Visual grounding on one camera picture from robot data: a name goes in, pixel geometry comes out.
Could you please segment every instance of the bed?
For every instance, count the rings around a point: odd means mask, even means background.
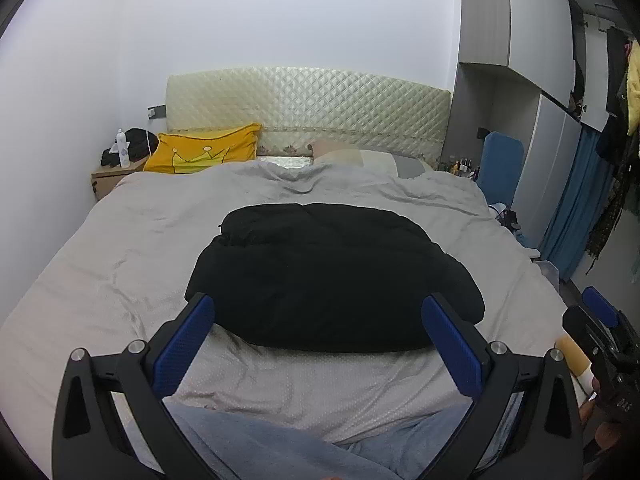
[[[230,211],[261,203],[343,203],[394,211],[419,224],[467,268],[486,311],[479,331],[542,355],[562,334],[564,303],[494,220],[475,183],[430,171],[400,179],[365,168],[296,164],[318,137],[374,144],[434,165],[449,93],[413,82],[327,69],[243,68],[171,76],[171,132],[264,125],[260,156],[190,175],[135,173],[94,206],[0,330],[0,411],[50,476],[60,381],[76,347],[92,355],[148,340],[185,304],[200,251]],[[310,276],[308,286],[315,286]],[[432,349],[317,354],[248,345],[216,327],[175,400],[245,413],[354,442],[460,401]],[[117,400],[122,416],[126,406]]]

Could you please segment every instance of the white cabinet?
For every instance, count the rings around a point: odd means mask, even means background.
[[[607,56],[607,33],[602,30],[613,26],[608,20],[584,15],[584,43],[587,66],[584,69],[584,98],[580,120],[599,132],[609,119],[607,112],[607,85],[609,61]]]
[[[511,209],[538,246],[558,207],[580,139],[580,124],[540,96],[538,114]]]
[[[569,0],[510,0],[508,66],[564,106],[574,84]]]

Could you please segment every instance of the white bottle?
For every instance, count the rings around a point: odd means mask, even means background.
[[[116,146],[118,147],[118,155],[120,156],[120,167],[126,170],[131,163],[129,161],[129,150],[127,149],[127,137],[122,129],[119,129],[116,135]]]

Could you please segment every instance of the bedside table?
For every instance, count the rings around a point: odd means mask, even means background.
[[[98,200],[106,197],[124,176],[136,171],[142,171],[148,158],[149,156],[147,155],[137,162],[132,162],[126,170],[123,170],[120,166],[115,166],[114,168],[101,166],[95,170],[91,174],[91,185],[94,187],[95,201],[98,202]]]

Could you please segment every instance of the yellow clothing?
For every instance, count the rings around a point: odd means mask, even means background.
[[[634,40],[629,56],[629,72],[626,76],[626,97],[629,101],[629,131],[632,136],[640,124],[640,44]]]

